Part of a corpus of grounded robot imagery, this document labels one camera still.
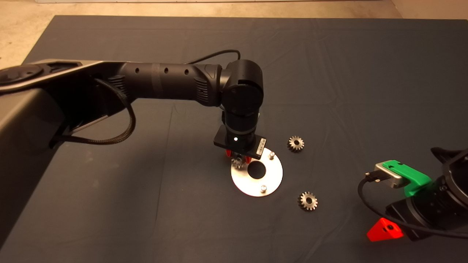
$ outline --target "gear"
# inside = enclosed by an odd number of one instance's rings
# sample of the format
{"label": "gear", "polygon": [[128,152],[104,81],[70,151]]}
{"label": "gear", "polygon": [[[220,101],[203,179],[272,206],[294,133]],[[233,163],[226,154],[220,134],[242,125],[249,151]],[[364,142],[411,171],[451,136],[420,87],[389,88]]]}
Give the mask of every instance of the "gear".
{"label": "gear", "polygon": [[293,153],[298,153],[304,149],[304,140],[299,136],[292,136],[288,141],[288,148]]}
{"label": "gear", "polygon": [[312,211],[317,208],[318,201],[310,192],[303,192],[298,199],[299,206],[306,211]]}
{"label": "gear", "polygon": [[244,165],[244,161],[242,160],[241,157],[232,158],[231,164],[234,168],[240,169]]}

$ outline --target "concrete floor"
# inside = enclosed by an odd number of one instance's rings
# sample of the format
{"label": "concrete floor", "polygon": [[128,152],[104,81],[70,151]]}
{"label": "concrete floor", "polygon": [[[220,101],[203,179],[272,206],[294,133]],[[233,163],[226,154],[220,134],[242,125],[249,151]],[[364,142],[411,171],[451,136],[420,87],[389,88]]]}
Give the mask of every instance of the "concrete floor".
{"label": "concrete floor", "polygon": [[0,69],[22,63],[54,15],[468,19],[468,1],[38,4],[0,0]]}

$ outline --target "label sticker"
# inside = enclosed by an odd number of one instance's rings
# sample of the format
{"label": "label sticker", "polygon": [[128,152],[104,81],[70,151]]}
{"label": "label sticker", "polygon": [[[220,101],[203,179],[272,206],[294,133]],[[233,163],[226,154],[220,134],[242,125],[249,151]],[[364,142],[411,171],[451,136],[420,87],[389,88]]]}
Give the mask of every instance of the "label sticker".
{"label": "label sticker", "polygon": [[266,144],[266,139],[262,138],[260,140],[260,144],[258,145],[258,148],[257,148],[257,155],[262,155],[263,148],[265,148],[265,144]]}

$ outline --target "black cable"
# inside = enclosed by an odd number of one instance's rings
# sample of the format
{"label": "black cable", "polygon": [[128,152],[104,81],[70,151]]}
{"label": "black cable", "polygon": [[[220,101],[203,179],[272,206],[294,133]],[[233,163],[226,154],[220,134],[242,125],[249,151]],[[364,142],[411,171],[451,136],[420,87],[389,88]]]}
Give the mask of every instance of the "black cable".
{"label": "black cable", "polygon": [[432,235],[444,236],[444,237],[468,239],[468,233],[451,232],[451,231],[445,231],[445,230],[430,229],[430,228],[423,227],[423,226],[417,226],[417,225],[409,224],[409,223],[406,223],[406,222],[404,222],[404,221],[398,220],[398,219],[396,219],[396,218],[394,218],[394,217],[385,215],[384,213],[382,213],[382,212],[380,212],[379,210],[377,210],[376,208],[374,208],[374,207],[364,198],[364,195],[363,195],[363,193],[362,193],[362,189],[363,189],[363,187],[364,187],[364,184],[367,183],[367,182],[372,182],[372,181],[370,181],[369,178],[364,178],[364,179],[362,179],[362,181],[359,183],[359,186],[358,186],[358,195],[359,195],[359,197],[361,198],[362,202],[363,202],[371,211],[373,211],[374,213],[376,213],[376,214],[379,215],[380,217],[383,217],[383,218],[385,218],[385,219],[387,219],[387,220],[390,220],[390,221],[394,222],[395,224],[397,224],[397,225],[399,225],[399,226],[403,226],[403,227],[406,227],[406,228],[409,228],[409,229],[412,229],[412,230],[416,230],[416,231],[420,231],[420,232],[424,232],[424,233],[428,233],[428,234],[432,234]]}
{"label": "black cable", "polygon": [[186,62],[185,64],[195,64],[195,63],[198,63],[200,61],[203,61],[203,60],[207,60],[209,58],[212,58],[212,57],[216,57],[218,55],[221,55],[221,54],[226,54],[226,53],[237,53],[237,60],[240,60],[241,59],[241,52],[239,50],[236,50],[236,49],[225,49],[225,50],[221,50],[221,51],[218,51],[218,52],[214,52],[212,54],[209,54],[209,55],[206,55],[202,58],[198,58],[196,60],[192,60],[190,62]]}
{"label": "black cable", "polygon": [[88,138],[76,137],[76,136],[70,136],[70,135],[56,135],[53,138],[54,141],[69,141],[69,142],[77,142],[77,143],[85,143],[85,144],[109,145],[109,144],[116,144],[119,142],[123,142],[132,134],[136,125],[136,117],[135,117],[135,113],[133,112],[132,105],[127,100],[127,95],[125,95],[122,91],[120,91],[115,86],[103,80],[100,80],[100,79],[94,79],[94,80],[97,83],[99,83],[101,86],[106,87],[112,92],[114,92],[119,98],[119,100],[122,102],[122,104],[127,108],[128,114],[130,115],[130,123],[128,124],[127,129],[120,135],[117,135],[110,139],[104,139],[104,140],[94,140],[94,139],[88,139]]}

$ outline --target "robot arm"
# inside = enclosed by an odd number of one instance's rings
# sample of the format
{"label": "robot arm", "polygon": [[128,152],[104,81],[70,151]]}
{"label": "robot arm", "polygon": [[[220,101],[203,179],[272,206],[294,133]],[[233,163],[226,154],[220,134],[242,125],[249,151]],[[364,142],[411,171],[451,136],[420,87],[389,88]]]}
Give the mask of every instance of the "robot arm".
{"label": "robot arm", "polygon": [[[126,107],[133,118],[130,103],[138,98],[221,106],[223,125],[214,144],[242,158],[260,159],[262,155],[266,139],[255,134],[263,102],[262,70],[250,60],[234,61],[225,69],[220,65],[45,60],[1,70],[0,247],[60,141]],[[120,140],[101,144],[124,140],[132,126],[131,122]]]}

